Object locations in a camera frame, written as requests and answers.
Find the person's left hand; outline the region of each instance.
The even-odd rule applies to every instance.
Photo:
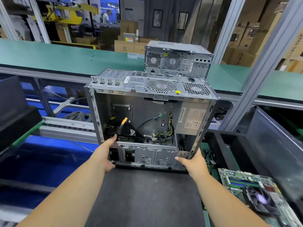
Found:
[[[116,139],[117,135],[106,140],[94,151],[94,153],[90,157],[91,159],[97,161],[98,164],[102,164],[105,173],[109,172],[111,169],[116,167],[114,164],[112,164],[112,162],[107,159],[109,147],[116,141]]]

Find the motherboard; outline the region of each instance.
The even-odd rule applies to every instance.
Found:
[[[218,169],[223,186],[274,227],[303,227],[270,177]]]

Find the forearm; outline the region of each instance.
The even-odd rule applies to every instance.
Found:
[[[101,164],[90,158],[41,202],[18,227],[83,227],[99,193],[104,173]]]
[[[201,199],[216,227],[268,225],[211,175],[196,180]]]

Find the blue floor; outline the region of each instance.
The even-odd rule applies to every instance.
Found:
[[[31,88],[31,85],[22,83],[22,87],[28,89]],[[66,94],[64,88],[52,87],[52,91],[60,95]],[[48,97],[48,100],[64,101],[64,99],[53,94]],[[41,103],[29,101],[28,104],[36,106],[40,114],[46,116]],[[58,107],[58,104],[51,104],[53,110],[56,107]],[[58,117],[63,118],[65,115],[79,110],[89,112],[86,109],[66,107]],[[98,147],[98,145],[91,143],[77,143],[92,151]],[[0,178],[57,187],[91,154],[92,152],[67,140],[32,135],[12,156],[0,163]],[[0,187],[0,204],[34,209],[47,195],[45,193]]]

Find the honeycomb vent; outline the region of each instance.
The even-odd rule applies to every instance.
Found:
[[[151,80],[147,83],[147,87],[158,93],[170,93],[177,90],[176,83],[167,80]]]
[[[177,69],[181,64],[181,56],[178,53],[169,53],[164,59],[165,66],[170,69]]]
[[[146,58],[146,65],[152,68],[160,68],[161,57],[159,53],[149,53]]]
[[[190,94],[206,95],[206,96],[209,96],[211,94],[207,86],[203,84],[184,83],[183,87],[184,90]]]

